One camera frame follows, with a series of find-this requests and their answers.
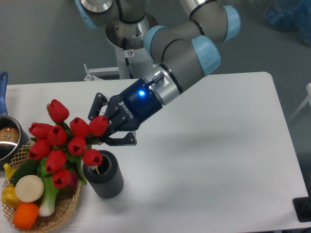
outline light blue joint cap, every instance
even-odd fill
[[[215,44],[206,36],[200,35],[192,39],[195,52],[198,55],[204,75],[209,75],[220,65],[220,54]]]
[[[97,26],[92,22],[92,20],[88,17],[88,15],[86,14],[86,12],[84,11],[80,0],[74,0],[74,2],[76,3],[78,10],[80,12],[80,15],[82,16],[84,22],[86,23],[86,25],[88,26],[88,28],[90,29],[96,29]]]
[[[232,6],[224,6],[228,16],[228,31],[224,41],[235,37],[241,28],[241,19],[239,13]]]
[[[151,42],[152,42],[152,39],[154,37],[154,35],[156,34],[157,31],[159,31],[161,28],[166,28],[164,26],[154,26],[153,28],[151,28],[146,36],[145,36],[145,40],[144,40],[144,47],[147,51],[147,53],[151,56]]]

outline cucumber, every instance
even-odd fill
[[[27,159],[27,161],[14,172],[10,179],[10,183],[16,185],[20,178],[27,175],[36,175],[40,161],[41,160]]]

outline round white object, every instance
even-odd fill
[[[15,194],[22,202],[38,200],[44,191],[44,184],[40,177],[28,175],[22,177],[15,186]]]

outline tulip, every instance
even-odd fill
[[[88,135],[88,124],[76,117],[70,122],[70,130],[73,136],[86,137]]]
[[[97,116],[89,123],[89,131],[94,136],[101,136],[105,133],[109,124],[107,116]]]
[[[96,149],[88,149],[82,156],[82,160],[87,166],[98,166],[102,163],[102,154]]]
[[[76,172],[75,172],[74,170],[71,171],[71,180],[70,180],[70,182],[67,184],[67,186],[70,186],[70,187],[76,186],[77,183],[78,183],[78,180],[79,180],[79,178],[78,178]]]
[[[62,150],[52,150],[45,163],[45,169],[49,173],[55,173],[66,164],[66,154]]]
[[[52,181],[56,188],[66,187],[71,181],[71,172],[62,168],[52,175]]]
[[[86,150],[86,141],[82,137],[74,137],[67,145],[70,154],[82,155]]]
[[[67,141],[67,134],[61,126],[55,125],[50,129],[47,140],[51,146],[61,146]]]
[[[37,140],[29,150],[29,158],[39,160],[48,156],[52,150],[50,144],[46,139]]]
[[[58,100],[52,100],[48,104],[48,112],[54,122],[63,122],[69,116],[68,109]]]
[[[29,132],[37,139],[46,139],[52,125],[34,122],[29,128]]]

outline pot handle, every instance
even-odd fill
[[[8,115],[8,110],[5,104],[6,86],[8,84],[9,75],[7,72],[0,74],[0,115]]]

